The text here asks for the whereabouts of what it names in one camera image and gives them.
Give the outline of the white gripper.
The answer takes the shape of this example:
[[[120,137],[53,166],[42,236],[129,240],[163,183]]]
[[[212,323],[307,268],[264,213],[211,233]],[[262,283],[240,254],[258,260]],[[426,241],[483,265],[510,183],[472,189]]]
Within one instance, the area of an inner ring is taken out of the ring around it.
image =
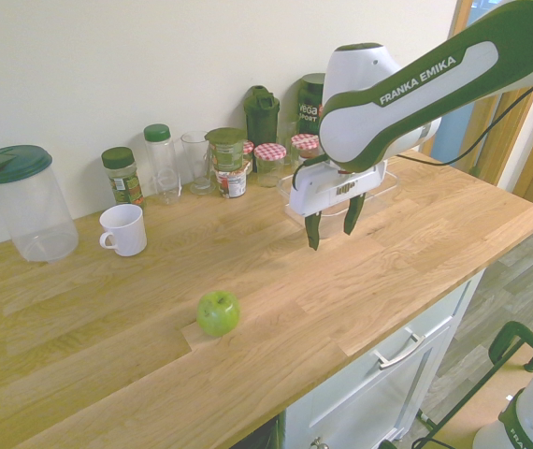
[[[320,243],[321,211],[350,199],[343,231],[351,235],[364,207],[366,192],[379,187],[387,162],[383,161],[359,173],[341,173],[331,162],[302,165],[292,180],[289,206],[304,218],[309,247],[316,251]]]

